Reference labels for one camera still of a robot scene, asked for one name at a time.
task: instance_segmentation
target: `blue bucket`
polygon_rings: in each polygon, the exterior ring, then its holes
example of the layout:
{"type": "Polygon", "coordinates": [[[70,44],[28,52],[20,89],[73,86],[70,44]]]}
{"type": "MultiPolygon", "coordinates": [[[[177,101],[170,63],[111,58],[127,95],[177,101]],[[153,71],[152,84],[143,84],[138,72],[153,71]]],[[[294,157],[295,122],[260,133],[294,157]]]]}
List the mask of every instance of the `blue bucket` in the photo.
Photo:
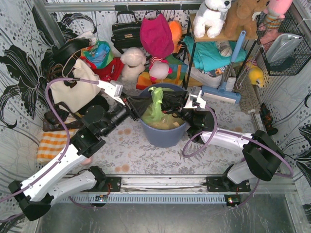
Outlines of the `blue bucket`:
{"type": "MultiPolygon", "coordinates": [[[[157,84],[154,84],[154,85],[151,85],[145,88],[139,96],[140,97],[151,97],[151,94],[149,93],[148,89],[152,86],[170,88],[174,91],[184,90],[183,88],[177,85],[174,85],[174,84],[157,83],[157,84]]],[[[140,122],[142,125],[142,129],[144,130],[144,133],[146,135],[146,138],[148,139],[150,144],[156,147],[161,147],[161,148],[176,146],[177,143],[181,140],[187,128],[187,124],[184,123],[181,126],[175,129],[172,129],[172,130],[158,130],[158,129],[155,129],[155,128],[152,128],[146,125],[141,119],[140,119],[140,122]]]]}

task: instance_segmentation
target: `yellow duck toy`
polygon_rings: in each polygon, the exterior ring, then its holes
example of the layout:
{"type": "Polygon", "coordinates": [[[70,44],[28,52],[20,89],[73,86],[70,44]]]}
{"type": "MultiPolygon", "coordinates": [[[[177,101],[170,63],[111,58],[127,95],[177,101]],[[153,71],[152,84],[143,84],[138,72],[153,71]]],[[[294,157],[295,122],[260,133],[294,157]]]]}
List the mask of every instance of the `yellow duck toy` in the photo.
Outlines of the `yellow duck toy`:
{"type": "Polygon", "coordinates": [[[256,62],[248,62],[247,65],[249,67],[248,78],[251,81],[251,84],[262,88],[264,85],[263,71],[257,66],[256,62]]]}

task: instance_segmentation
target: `red bag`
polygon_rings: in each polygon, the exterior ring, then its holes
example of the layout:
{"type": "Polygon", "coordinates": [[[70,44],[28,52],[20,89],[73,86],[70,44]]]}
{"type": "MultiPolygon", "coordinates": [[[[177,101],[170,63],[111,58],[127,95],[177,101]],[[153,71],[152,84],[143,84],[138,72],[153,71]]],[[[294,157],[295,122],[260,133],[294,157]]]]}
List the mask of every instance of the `red bag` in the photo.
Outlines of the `red bag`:
{"type": "Polygon", "coordinates": [[[109,82],[117,80],[121,74],[124,64],[119,57],[115,57],[105,68],[94,69],[93,72],[98,74],[99,78],[103,81],[109,82]]]}
{"type": "Polygon", "coordinates": [[[140,41],[153,57],[166,58],[173,52],[172,32],[163,14],[153,20],[142,20],[140,41]]]}

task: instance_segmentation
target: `clear plastic bag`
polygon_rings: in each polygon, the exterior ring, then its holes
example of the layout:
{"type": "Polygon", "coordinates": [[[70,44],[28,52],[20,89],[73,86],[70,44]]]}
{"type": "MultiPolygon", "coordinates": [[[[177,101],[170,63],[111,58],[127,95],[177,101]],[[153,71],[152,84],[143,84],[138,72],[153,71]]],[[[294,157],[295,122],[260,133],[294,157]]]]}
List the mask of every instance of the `clear plastic bag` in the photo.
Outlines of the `clear plastic bag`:
{"type": "Polygon", "coordinates": [[[173,91],[170,88],[151,87],[151,96],[153,103],[147,108],[142,115],[142,121],[148,126],[158,130],[171,130],[181,126],[184,121],[172,114],[164,114],[161,109],[163,91],[173,91]]]}

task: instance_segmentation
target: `black wire basket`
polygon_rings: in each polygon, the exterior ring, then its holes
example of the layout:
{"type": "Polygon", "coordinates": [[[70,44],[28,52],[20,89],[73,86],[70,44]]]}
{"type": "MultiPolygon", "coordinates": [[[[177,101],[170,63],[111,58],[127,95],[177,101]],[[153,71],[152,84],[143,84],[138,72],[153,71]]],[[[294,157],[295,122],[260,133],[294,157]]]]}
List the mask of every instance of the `black wire basket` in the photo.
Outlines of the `black wire basket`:
{"type": "Polygon", "coordinates": [[[285,19],[277,19],[269,23],[265,22],[265,16],[265,14],[261,14],[260,20],[258,21],[257,35],[259,39],[257,40],[257,43],[260,45],[261,42],[264,42],[262,44],[264,49],[261,49],[260,51],[269,75],[290,76],[298,74],[311,59],[311,48],[298,28],[297,22],[289,12],[285,14],[285,19]],[[295,34],[301,36],[302,40],[294,51],[288,54],[286,58],[269,63],[266,52],[272,46],[276,39],[276,35],[279,35],[279,33],[295,34]]]}

